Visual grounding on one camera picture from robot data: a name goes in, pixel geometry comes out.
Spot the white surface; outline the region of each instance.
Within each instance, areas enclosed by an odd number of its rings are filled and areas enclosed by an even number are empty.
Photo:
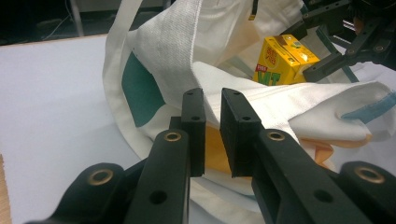
[[[13,223],[49,216],[98,162],[137,162],[107,107],[105,36],[0,48],[0,147]]]

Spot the juice carton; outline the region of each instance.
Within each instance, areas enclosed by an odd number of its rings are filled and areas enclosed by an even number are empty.
[[[267,86],[305,82],[303,71],[319,58],[292,35],[268,36],[253,80]]]

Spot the metal bolt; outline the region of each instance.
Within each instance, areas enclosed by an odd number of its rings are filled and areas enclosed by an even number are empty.
[[[164,139],[168,142],[176,142],[181,139],[180,133],[167,133]]]
[[[278,142],[285,140],[285,135],[283,135],[282,133],[275,133],[275,132],[268,133],[267,137],[269,137],[271,140]]]
[[[109,169],[97,170],[88,177],[88,183],[92,186],[104,185],[113,178],[113,171]]]
[[[382,51],[384,49],[384,47],[382,46],[376,46],[375,47],[375,51]]]
[[[374,184],[382,184],[385,182],[384,176],[369,167],[358,166],[355,168],[355,174],[361,179]]]

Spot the white tote bag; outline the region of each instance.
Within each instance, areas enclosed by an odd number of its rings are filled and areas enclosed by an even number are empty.
[[[183,93],[204,90],[206,135],[214,139],[206,139],[202,178],[247,202],[233,202],[215,194],[203,179],[193,179],[191,199],[218,220],[263,223],[249,181],[228,174],[218,130],[222,88],[244,93],[265,128],[288,132],[313,160],[329,168],[331,146],[360,147],[378,138],[376,134],[394,134],[396,94],[379,82],[266,87],[251,81],[263,38],[299,20],[301,1],[261,0],[255,21],[249,21],[252,1],[177,0],[130,32],[140,3],[123,0],[108,34],[106,98],[124,138],[144,159],[170,117],[180,115]],[[318,32],[309,34],[303,42],[321,58],[329,54],[332,49],[325,47]],[[337,71],[326,81],[348,82],[346,74],[350,76],[350,70]],[[385,113],[383,130],[371,132],[366,123]]]

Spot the green patch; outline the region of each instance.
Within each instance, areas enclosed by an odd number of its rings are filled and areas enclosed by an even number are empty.
[[[133,53],[125,65],[121,85],[136,127],[148,123],[158,109],[165,105],[154,77]]]

